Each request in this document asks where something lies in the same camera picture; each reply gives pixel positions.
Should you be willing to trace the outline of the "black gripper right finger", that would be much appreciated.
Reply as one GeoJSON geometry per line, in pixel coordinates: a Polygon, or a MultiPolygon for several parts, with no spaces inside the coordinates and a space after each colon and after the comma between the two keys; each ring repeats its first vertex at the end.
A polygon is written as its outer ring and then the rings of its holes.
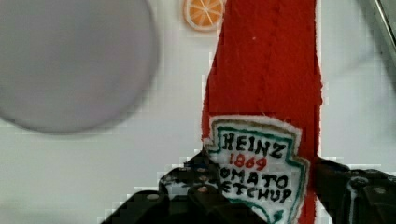
{"type": "Polygon", "coordinates": [[[315,193],[333,224],[396,224],[396,180],[375,169],[349,169],[318,158],[315,193]]]}

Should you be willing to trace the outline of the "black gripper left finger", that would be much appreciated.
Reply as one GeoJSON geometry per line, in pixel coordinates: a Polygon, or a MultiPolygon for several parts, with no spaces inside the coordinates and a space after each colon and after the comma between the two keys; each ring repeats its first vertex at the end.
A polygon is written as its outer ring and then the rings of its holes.
{"type": "Polygon", "coordinates": [[[217,165],[201,151],[161,177],[157,190],[138,191],[101,224],[267,224],[221,190],[217,165]]]}

